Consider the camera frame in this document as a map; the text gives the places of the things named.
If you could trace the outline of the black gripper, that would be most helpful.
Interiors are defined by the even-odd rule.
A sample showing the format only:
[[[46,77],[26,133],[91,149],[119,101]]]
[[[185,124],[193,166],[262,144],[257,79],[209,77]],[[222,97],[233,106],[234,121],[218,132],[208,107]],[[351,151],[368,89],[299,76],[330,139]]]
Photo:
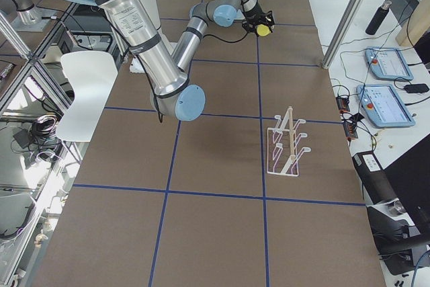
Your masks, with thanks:
[[[273,12],[258,12],[251,13],[250,11],[244,13],[244,20],[242,21],[242,27],[247,33],[255,33],[255,29],[259,24],[264,24],[269,26],[271,33],[273,32],[273,27],[275,25],[275,20],[273,18]]]

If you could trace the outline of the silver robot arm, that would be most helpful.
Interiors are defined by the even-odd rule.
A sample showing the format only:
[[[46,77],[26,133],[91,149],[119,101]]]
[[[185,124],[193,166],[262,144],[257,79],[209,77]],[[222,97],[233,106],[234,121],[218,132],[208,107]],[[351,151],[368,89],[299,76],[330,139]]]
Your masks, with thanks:
[[[209,24],[227,28],[238,13],[248,33],[266,36],[274,18],[264,12],[258,0],[213,0],[192,7],[186,29],[175,46],[161,32],[155,0],[67,0],[102,8],[121,35],[130,53],[146,70],[152,90],[152,105],[160,117],[174,116],[181,121],[195,120],[204,110],[206,96],[192,85],[185,72]]]

